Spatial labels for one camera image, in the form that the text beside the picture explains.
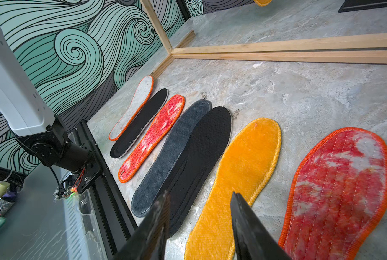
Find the black insole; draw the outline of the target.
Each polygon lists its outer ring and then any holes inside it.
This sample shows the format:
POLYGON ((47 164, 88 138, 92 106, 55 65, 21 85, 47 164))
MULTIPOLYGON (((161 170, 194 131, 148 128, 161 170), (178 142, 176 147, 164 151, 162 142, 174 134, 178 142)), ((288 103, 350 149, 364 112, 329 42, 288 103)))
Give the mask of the black insole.
POLYGON ((138 115, 129 124, 124 133, 112 146, 110 156, 113 159, 124 156, 134 145, 144 129, 154 119, 157 113, 165 105, 168 97, 168 89, 163 88, 154 94, 140 110, 138 115))
POLYGON ((159 190, 170 196, 172 237, 185 221, 204 182, 230 140, 232 118, 229 110, 218 106, 206 113, 193 129, 188 142, 159 190))

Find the orange yellow insole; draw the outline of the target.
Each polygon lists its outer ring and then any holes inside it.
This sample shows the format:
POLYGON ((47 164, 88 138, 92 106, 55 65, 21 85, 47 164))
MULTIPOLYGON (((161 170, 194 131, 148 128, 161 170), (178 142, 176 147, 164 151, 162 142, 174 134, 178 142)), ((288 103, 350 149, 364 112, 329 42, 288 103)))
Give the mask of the orange yellow insole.
POLYGON ((273 0, 254 0, 254 2, 261 7, 264 7, 268 4, 270 4, 272 1, 273 0))
POLYGON ((186 244, 186 260, 231 260, 235 253, 230 202, 240 193, 252 206, 269 182, 281 149, 279 124, 268 118, 249 123, 225 150, 203 211, 186 244))

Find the red patterned insole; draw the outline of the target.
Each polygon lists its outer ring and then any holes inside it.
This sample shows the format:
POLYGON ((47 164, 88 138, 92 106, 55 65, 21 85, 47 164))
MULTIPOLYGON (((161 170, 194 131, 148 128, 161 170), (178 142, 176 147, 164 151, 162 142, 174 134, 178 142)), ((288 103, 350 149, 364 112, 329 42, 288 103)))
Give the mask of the red patterned insole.
POLYGON ((129 182, 140 169, 156 145, 174 126, 185 105, 185 98, 174 95, 158 112, 146 134, 119 168, 118 179, 121 183, 129 182))
POLYGON ((108 136, 110 141, 118 140, 119 137, 128 128, 129 124, 133 121, 133 119, 137 116, 137 114, 149 100, 153 91, 153 85, 154 79, 150 75, 145 76, 140 81, 127 111, 110 131, 108 136))
POLYGON ((294 175, 279 246, 294 260, 352 260, 387 209, 387 146, 377 134, 338 129, 294 175))

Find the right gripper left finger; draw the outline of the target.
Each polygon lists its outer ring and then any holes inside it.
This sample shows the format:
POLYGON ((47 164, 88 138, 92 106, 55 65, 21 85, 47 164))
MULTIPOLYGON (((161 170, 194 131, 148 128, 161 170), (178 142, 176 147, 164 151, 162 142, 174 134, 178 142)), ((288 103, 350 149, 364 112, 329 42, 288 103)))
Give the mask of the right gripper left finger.
POLYGON ((115 260, 163 260, 170 225, 170 196, 164 192, 153 203, 135 233, 114 256, 115 260))

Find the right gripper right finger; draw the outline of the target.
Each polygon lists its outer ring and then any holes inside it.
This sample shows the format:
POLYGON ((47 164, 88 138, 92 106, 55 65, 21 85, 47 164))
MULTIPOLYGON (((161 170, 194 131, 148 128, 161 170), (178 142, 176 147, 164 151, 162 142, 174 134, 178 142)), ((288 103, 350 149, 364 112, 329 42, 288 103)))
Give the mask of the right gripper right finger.
POLYGON ((230 202, 235 253, 238 260, 289 260, 240 193, 230 202))

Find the grey insole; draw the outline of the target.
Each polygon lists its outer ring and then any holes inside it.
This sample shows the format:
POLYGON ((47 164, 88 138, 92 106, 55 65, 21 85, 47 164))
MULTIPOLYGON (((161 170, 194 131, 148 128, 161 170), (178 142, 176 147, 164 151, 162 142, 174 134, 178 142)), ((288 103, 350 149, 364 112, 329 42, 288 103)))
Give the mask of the grey insole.
POLYGON ((161 152, 133 195, 131 211, 136 217, 147 215, 165 179, 185 148, 193 129, 211 109, 210 101, 200 99, 183 112, 176 121, 161 152))

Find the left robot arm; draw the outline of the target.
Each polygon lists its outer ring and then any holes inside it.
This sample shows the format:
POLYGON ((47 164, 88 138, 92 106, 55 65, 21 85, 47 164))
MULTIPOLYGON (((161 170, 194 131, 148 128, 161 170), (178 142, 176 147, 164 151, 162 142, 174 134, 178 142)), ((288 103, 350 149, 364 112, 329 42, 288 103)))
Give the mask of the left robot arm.
POLYGON ((90 161, 89 151, 69 140, 60 120, 36 92, 1 27, 0 111, 16 140, 43 165, 77 172, 90 161))

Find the red patterned insole front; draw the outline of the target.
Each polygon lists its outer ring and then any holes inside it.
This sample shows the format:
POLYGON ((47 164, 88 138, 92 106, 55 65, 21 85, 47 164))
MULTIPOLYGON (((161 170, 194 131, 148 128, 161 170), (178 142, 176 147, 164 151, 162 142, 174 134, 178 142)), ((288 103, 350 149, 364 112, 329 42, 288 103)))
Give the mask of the red patterned insole front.
POLYGON ((153 91, 153 85, 154 79, 150 75, 145 76, 140 81, 127 111, 110 131, 108 136, 110 141, 118 140, 119 137, 128 128, 129 124, 133 121, 133 119, 137 116, 137 114, 149 100, 153 91))

